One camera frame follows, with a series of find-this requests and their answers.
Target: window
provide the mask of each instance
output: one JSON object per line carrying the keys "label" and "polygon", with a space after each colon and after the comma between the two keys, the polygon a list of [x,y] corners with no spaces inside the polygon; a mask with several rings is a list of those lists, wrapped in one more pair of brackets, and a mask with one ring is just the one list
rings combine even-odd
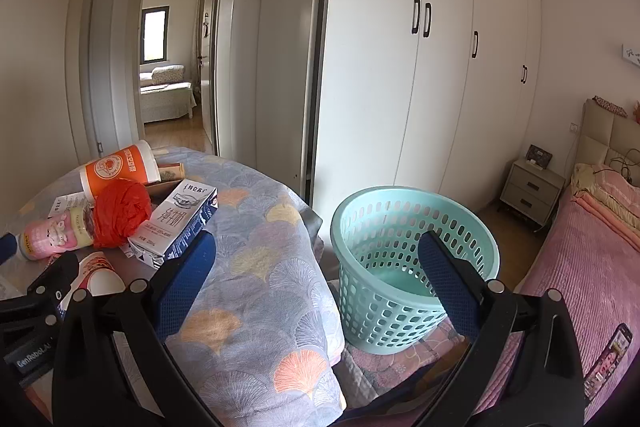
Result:
{"label": "window", "polygon": [[140,30],[141,64],[167,60],[166,35],[168,27],[168,6],[142,10],[142,28]]}

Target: black window frame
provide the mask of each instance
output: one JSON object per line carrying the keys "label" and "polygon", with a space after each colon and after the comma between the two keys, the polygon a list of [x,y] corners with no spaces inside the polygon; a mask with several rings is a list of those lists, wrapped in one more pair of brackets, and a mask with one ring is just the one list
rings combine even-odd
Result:
{"label": "black window frame", "polygon": [[[164,12],[164,46],[162,48],[162,58],[155,58],[154,60],[145,60],[145,23],[146,15],[148,13]],[[140,65],[142,64],[154,64],[155,62],[166,62],[166,43],[169,37],[169,7],[157,6],[155,8],[145,8],[142,10],[142,22],[140,23]]]}

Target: curtain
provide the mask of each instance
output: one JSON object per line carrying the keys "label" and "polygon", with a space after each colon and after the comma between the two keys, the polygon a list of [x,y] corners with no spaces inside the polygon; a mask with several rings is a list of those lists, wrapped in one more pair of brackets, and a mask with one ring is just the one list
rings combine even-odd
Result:
{"label": "curtain", "polygon": [[202,17],[204,14],[204,0],[196,1],[196,23],[193,27],[193,52],[191,54],[191,87],[196,101],[200,103],[202,98],[200,93],[200,61],[198,57],[202,56]]}

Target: doorway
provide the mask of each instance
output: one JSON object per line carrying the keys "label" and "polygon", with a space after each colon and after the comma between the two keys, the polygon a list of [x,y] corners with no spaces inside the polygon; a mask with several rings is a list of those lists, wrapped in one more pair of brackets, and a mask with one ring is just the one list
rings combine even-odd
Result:
{"label": "doorway", "polygon": [[214,0],[142,0],[140,113],[153,148],[211,154]]}

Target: wardrobe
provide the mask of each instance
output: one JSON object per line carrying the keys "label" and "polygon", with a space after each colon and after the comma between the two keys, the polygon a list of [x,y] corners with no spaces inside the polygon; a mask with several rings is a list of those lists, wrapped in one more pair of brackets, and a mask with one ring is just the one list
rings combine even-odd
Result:
{"label": "wardrobe", "polygon": [[312,200],[324,232],[375,185],[472,210],[494,199],[523,147],[540,19],[540,0],[328,0]]}

